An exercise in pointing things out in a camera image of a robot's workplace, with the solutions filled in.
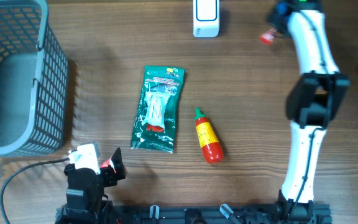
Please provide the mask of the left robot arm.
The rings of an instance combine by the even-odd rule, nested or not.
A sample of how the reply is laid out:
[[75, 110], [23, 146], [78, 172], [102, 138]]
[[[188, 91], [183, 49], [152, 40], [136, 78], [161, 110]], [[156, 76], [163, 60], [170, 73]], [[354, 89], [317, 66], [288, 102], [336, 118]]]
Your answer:
[[122, 218], [115, 211], [112, 201], [104, 193], [105, 188], [117, 185], [126, 178], [121, 149], [100, 167], [96, 174], [90, 168], [76, 169], [67, 165], [67, 203], [57, 209], [55, 224], [103, 223], [121, 224]]

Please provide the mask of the green 3M glove package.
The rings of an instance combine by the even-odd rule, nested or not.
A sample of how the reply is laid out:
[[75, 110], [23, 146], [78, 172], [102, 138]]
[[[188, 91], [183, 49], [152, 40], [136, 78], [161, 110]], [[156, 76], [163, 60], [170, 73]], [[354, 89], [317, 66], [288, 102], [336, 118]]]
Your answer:
[[[131, 149], [172, 153], [177, 131], [177, 112], [185, 77], [185, 69], [161, 65], [146, 65], [140, 90], [139, 103], [131, 136]], [[145, 93], [159, 91], [171, 94], [165, 110], [165, 128], [142, 125], [146, 116]]]

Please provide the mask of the red chili sauce bottle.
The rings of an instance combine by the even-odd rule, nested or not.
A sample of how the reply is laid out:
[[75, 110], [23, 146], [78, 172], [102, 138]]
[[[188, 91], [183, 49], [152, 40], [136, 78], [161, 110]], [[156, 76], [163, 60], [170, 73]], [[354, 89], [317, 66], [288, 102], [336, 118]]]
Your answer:
[[208, 164], [224, 159], [224, 152], [208, 117], [195, 108], [195, 124], [202, 155]]

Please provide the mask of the light green wipes packet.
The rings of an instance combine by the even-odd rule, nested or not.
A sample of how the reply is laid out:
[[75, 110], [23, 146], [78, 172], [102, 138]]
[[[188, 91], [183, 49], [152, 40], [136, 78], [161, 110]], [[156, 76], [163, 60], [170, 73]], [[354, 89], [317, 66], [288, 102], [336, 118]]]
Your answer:
[[167, 103], [171, 98], [171, 94], [159, 91], [148, 91], [145, 93], [147, 102], [147, 112], [142, 121], [142, 125], [150, 124], [151, 126], [159, 126], [165, 128], [165, 110]]

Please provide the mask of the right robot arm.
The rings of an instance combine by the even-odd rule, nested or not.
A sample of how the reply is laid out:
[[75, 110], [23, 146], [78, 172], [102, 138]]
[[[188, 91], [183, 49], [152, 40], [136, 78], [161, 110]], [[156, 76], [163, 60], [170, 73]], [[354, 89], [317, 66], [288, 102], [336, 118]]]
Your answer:
[[285, 107], [291, 149], [276, 215], [286, 223], [309, 223], [317, 217], [313, 186], [319, 150], [350, 80], [333, 59], [321, 1], [277, 1], [267, 21], [273, 33], [291, 37], [300, 69]]

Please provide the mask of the small red sachet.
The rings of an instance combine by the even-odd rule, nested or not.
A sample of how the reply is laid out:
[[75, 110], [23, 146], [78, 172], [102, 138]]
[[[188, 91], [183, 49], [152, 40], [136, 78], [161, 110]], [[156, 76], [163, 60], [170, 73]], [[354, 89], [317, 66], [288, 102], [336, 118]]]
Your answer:
[[104, 161], [100, 166], [100, 169], [108, 168], [109, 170], [113, 171], [116, 174], [116, 169], [114, 165], [114, 161], [112, 157], [110, 157], [108, 160]]

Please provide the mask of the small red box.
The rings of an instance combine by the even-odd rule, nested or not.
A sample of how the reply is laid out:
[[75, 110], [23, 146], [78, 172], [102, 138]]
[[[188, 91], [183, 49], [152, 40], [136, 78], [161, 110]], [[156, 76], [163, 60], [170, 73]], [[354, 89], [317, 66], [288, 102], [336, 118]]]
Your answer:
[[276, 28], [271, 28], [268, 31], [259, 35], [259, 40], [265, 45], [271, 45], [274, 40], [277, 38], [278, 30]]

